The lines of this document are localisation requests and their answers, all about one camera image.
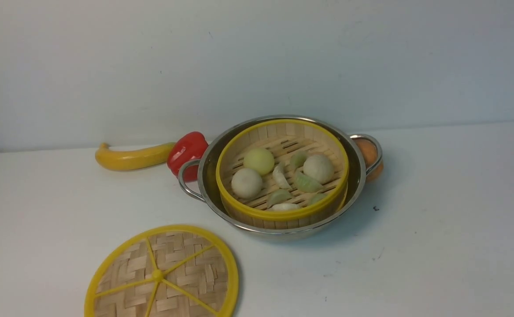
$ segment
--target pot handle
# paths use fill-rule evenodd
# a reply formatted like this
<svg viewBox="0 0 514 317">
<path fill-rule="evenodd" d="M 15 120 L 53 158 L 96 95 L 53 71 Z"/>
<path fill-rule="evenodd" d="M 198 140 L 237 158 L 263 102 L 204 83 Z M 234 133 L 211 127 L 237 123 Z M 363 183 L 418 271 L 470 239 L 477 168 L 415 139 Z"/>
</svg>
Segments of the pot handle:
<svg viewBox="0 0 514 317">
<path fill-rule="evenodd" d="M 185 182 L 185 179 L 184 179 L 185 170 L 187 168 L 190 168 L 191 166 L 199 165 L 199 164 L 200 164 L 200 160 L 192 160 L 192 161 L 188 161 L 188 162 L 182 164 L 181 168 L 178 170 L 177 178 L 178 178 L 178 184 L 180 185 L 182 191 L 184 191 L 190 197 L 205 203 L 206 201 L 204 200 L 204 197 L 202 197 L 202 195 L 200 195 L 199 193 L 197 193 L 197 192 L 193 191 L 192 189 L 190 189 L 188 187 L 188 185 L 186 185 L 186 182 Z"/>
<path fill-rule="evenodd" d="M 355 139 L 365 139 L 368 142 L 374 144 L 376 147 L 376 162 L 372 164 L 371 166 L 368 166 L 366 168 L 366 175 L 370 174 L 372 171 L 374 171 L 378 165 L 382 162 L 382 147 L 380 146 L 380 143 L 378 143 L 378 140 L 376 140 L 373 136 L 368 134 L 353 134 L 349 135 L 349 138 L 355 140 Z"/>
</svg>

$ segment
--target toy fruit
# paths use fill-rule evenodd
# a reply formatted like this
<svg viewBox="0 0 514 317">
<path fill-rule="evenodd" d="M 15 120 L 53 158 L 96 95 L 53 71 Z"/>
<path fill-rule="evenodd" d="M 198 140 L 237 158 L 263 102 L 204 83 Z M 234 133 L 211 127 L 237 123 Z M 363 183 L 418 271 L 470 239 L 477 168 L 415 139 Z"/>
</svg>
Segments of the toy fruit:
<svg viewBox="0 0 514 317">
<path fill-rule="evenodd" d="M 374 162 L 376 162 L 376 155 L 377 155 L 376 146 L 374 144 L 372 144 L 371 142 L 369 142 L 367 140 L 363 140 L 363 139 L 356 139 L 354 141 L 355 141 L 355 143 L 357 143 L 359 150 L 361 150 L 361 153 L 364 158 L 364 164 L 366 164 L 366 166 L 370 166 L 370 165 L 374 164 Z M 370 175 L 368 175 L 366 177 L 366 181 L 367 182 L 374 181 L 375 179 L 377 179 L 380 176 L 380 174 L 382 174 L 383 170 L 384 170 L 384 162 L 382 161 L 382 162 L 380 162 L 380 165 L 378 165 L 378 167 L 374 171 L 372 171 L 372 173 Z"/>
<path fill-rule="evenodd" d="M 174 142 L 135 151 L 112 151 L 102 143 L 96 150 L 96 162 L 109 170 L 142 169 L 166 162 Z"/>
<path fill-rule="evenodd" d="M 191 132 L 183 136 L 174 145 L 169 154 L 169 160 L 166 165 L 170 168 L 174 176 L 178 176 L 178 170 L 181 166 L 192 160 L 202 158 L 204 152 L 208 148 L 206 138 L 200 132 Z M 196 166 L 191 166 L 184 173 L 185 182 L 194 182 L 198 179 Z"/>
</svg>

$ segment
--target bamboo steamer lid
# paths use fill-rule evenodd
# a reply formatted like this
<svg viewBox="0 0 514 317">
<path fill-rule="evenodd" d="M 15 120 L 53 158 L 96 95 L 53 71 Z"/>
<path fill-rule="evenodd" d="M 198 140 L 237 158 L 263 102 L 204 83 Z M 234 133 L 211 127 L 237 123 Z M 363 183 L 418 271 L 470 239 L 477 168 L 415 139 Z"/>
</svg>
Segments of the bamboo steamer lid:
<svg viewBox="0 0 514 317">
<path fill-rule="evenodd" d="M 85 317 L 230 317 L 239 291 L 230 249 L 213 233 L 169 225 L 132 237 L 100 265 Z"/>
</svg>

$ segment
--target white table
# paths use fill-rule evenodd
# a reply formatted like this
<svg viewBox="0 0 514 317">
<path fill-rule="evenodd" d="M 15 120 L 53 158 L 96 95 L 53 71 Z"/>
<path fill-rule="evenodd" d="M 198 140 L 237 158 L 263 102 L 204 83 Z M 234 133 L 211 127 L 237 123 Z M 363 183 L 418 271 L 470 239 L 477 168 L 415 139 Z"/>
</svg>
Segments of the white table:
<svg viewBox="0 0 514 317">
<path fill-rule="evenodd" d="M 164 165 L 107 171 L 92 148 L 0 154 L 0 317 L 81 316 L 112 249 L 176 223 L 234 251 L 236 316 L 514 316 L 514 122 L 369 133 L 384 176 L 293 243 L 237 231 Z"/>
</svg>

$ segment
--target yellow plastic spokes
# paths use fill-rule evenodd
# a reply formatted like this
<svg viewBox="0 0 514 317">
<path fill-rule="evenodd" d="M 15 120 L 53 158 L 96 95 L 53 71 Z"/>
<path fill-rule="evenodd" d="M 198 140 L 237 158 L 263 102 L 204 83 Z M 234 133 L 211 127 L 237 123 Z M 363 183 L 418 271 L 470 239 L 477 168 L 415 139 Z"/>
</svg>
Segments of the yellow plastic spokes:
<svg viewBox="0 0 514 317">
<path fill-rule="evenodd" d="M 149 257 L 152 260 L 153 268 L 158 269 L 157 262 L 155 261 L 155 255 L 154 255 L 153 249 L 151 247 L 151 242 L 149 241 L 149 237 L 145 238 L 145 242 L 148 244 Z"/>
<path fill-rule="evenodd" d="M 190 257 L 187 257 L 185 258 L 184 260 L 180 261 L 179 263 L 173 265 L 170 269 L 167 269 L 166 271 L 163 272 L 164 275 L 167 275 L 168 273 L 174 271 L 175 269 L 178 269 L 178 267 L 180 267 L 181 265 L 183 265 L 184 263 L 192 260 L 193 258 L 195 257 L 198 257 L 198 255 L 201 255 L 202 253 L 208 251 L 209 249 L 211 249 L 212 247 L 214 247 L 214 245 L 208 245 L 208 247 L 205 247 L 204 249 L 194 253 L 193 255 L 191 255 Z"/>
<path fill-rule="evenodd" d="M 186 297 L 188 297 L 189 299 L 192 299 L 193 301 L 195 301 L 198 305 L 204 307 L 205 309 L 207 309 L 210 313 L 213 313 L 214 315 L 217 315 L 218 312 L 215 311 L 212 307 L 206 305 L 206 303 L 204 303 L 203 301 L 200 301 L 200 299 L 198 299 L 198 297 L 195 297 L 194 295 L 188 293 L 188 291 L 185 291 L 184 289 L 174 285 L 173 283 L 167 281 L 167 280 L 162 280 L 163 283 L 165 283 L 166 285 L 168 285 L 168 287 L 171 287 L 173 288 L 175 291 L 180 291 L 182 294 L 184 294 Z"/>
<path fill-rule="evenodd" d="M 134 286 L 138 286 L 138 285 L 142 285 L 142 284 L 146 284 L 146 283 L 150 283 L 150 282 L 152 282 L 154 280 L 155 279 L 148 279 L 148 280 L 137 281 L 137 282 L 129 283 L 129 284 L 126 284 L 126 285 L 114 287 L 114 288 L 111 288 L 111 289 L 109 289 L 107 291 L 102 291 L 102 292 L 100 292 L 98 294 L 95 294 L 94 298 L 96 299 L 97 297 L 100 297 L 100 296 L 104 296 L 104 295 L 108 295 L 108 294 L 112 294 L 112 293 L 118 293 L 118 291 L 123 291 L 126 288 L 134 287 Z"/>
<path fill-rule="evenodd" d="M 149 297 L 148 301 L 148 308 L 145 311 L 145 317 L 149 317 L 149 314 L 151 313 L 151 309 L 153 307 L 153 302 L 155 301 L 155 294 L 157 293 L 157 288 L 159 287 L 159 283 L 155 283 L 155 287 L 152 291 L 152 295 Z"/>
</svg>

